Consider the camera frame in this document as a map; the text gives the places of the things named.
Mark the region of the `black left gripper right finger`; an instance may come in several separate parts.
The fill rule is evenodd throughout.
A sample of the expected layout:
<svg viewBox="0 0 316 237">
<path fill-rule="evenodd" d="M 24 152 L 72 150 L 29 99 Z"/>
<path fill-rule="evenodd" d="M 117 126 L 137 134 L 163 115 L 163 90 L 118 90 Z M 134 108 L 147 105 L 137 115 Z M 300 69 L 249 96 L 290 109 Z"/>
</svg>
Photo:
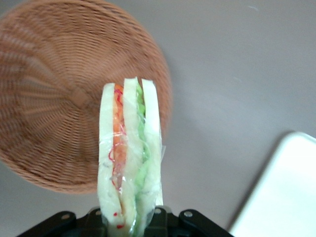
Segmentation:
<svg viewBox="0 0 316 237">
<path fill-rule="evenodd" d="M 154 215 L 150 224 L 148 225 L 148 230 L 154 229 L 167 229 L 167 219 L 168 214 L 171 213 L 171 208 L 168 206 L 156 206 L 154 210 Z"/>
</svg>

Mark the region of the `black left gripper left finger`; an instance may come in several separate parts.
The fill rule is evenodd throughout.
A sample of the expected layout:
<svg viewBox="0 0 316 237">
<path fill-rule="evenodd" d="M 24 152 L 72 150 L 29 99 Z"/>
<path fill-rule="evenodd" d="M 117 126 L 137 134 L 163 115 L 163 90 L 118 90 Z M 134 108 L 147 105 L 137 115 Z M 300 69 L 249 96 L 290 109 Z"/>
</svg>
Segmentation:
<svg viewBox="0 0 316 237">
<path fill-rule="evenodd" d="M 88 212 L 86 226 L 90 228 L 103 227 L 102 213 L 99 207 L 92 208 Z"/>
</svg>

